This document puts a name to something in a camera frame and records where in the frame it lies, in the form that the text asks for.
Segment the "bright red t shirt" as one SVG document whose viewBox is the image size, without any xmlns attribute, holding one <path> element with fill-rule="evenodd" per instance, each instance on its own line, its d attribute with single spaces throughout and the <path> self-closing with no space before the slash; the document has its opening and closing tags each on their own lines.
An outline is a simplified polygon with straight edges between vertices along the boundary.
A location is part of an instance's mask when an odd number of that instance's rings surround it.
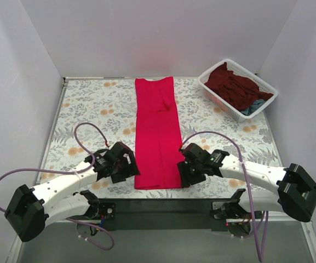
<svg viewBox="0 0 316 263">
<path fill-rule="evenodd" d="M 135 157 L 137 190 L 181 188 L 177 164 L 183 161 L 174 79 L 135 80 L 137 98 Z"/>
</svg>

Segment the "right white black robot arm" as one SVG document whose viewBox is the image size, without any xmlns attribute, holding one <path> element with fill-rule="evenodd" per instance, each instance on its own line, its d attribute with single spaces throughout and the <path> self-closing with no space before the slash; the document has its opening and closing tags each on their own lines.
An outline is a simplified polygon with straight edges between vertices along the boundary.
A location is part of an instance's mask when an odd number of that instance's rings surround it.
<svg viewBox="0 0 316 263">
<path fill-rule="evenodd" d="M 247 187 L 240 188 L 224 201 L 213 205 L 213 216 L 217 219 L 243 219 L 256 211 L 276 211 L 289 217 L 309 222 L 316 208 L 316 182 L 298 164 L 289 167 L 270 167 L 240 160 L 227 151 L 212 153 L 191 143 L 180 152 L 184 161 L 179 162 L 183 188 L 201 183 L 207 176 L 245 181 L 262 188 L 260 192 L 248 194 Z"/>
</svg>

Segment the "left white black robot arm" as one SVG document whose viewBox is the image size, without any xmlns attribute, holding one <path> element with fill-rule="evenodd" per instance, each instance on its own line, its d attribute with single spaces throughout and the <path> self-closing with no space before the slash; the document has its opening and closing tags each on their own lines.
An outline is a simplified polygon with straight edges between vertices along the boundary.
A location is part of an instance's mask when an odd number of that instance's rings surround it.
<svg viewBox="0 0 316 263">
<path fill-rule="evenodd" d="M 72 216 L 93 219 L 101 212 L 99 199 L 84 187 L 103 178 L 113 183 L 139 175 L 133 151 L 117 142 L 87 156 L 68 175 L 28 187 L 18 187 L 4 213 L 22 242 L 36 238 L 45 227 Z"/>
</svg>

